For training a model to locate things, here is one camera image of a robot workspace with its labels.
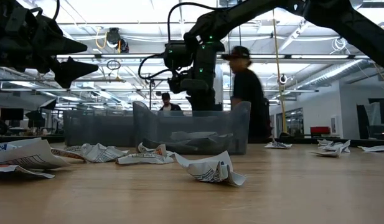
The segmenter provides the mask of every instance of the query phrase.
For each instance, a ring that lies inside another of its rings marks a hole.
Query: baseball cap
[[[221,58],[224,60],[230,60],[233,58],[245,58],[250,59],[250,51],[243,46],[236,46],[232,49],[230,54],[223,54]]]
[[[170,99],[169,93],[163,93],[163,94],[161,95],[161,99],[162,99],[162,100],[169,100],[169,99]]]

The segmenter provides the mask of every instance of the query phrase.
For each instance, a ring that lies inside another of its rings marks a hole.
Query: yellow pole
[[[274,47],[276,49],[276,64],[278,66],[278,80],[280,80],[280,67],[279,67],[279,50],[278,50],[278,36],[276,34],[276,19],[274,18],[274,9],[272,9],[273,13],[273,34],[274,34]],[[281,103],[281,111],[282,111],[282,120],[283,120],[283,132],[287,132],[287,125],[286,125],[286,108],[284,106],[284,101],[283,101],[283,92],[281,91],[281,85],[280,82],[278,82],[279,85],[279,99]]]

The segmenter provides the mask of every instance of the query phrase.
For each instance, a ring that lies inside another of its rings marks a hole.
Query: person
[[[246,47],[236,46],[230,54],[222,55],[229,61],[229,66],[235,74],[233,82],[232,108],[241,101],[251,103],[250,125],[248,129],[249,142],[255,139],[265,139],[271,136],[268,100],[264,97],[260,79],[248,69],[252,64],[250,51]]]
[[[169,93],[163,93],[161,95],[162,102],[164,105],[160,108],[161,111],[181,111],[179,105],[175,105],[173,103],[170,103],[170,96]]]

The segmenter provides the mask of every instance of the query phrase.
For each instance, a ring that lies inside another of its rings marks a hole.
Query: transparent storage bin
[[[179,154],[245,154],[250,107],[250,102],[243,101],[232,111],[150,111],[135,101],[136,145],[166,144],[168,151]]]
[[[63,128],[67,146],[81,146],[84,143],[135,146],[132,111],[64,111]]]

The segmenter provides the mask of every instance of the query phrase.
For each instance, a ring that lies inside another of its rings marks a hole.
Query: table surface
[[[384,223],[384,153],[334,159],[316,147],[249,145],[232,156],[242,187],[199,182],[176,162],[78,162],[50,180],[0,180],[0,223]]]

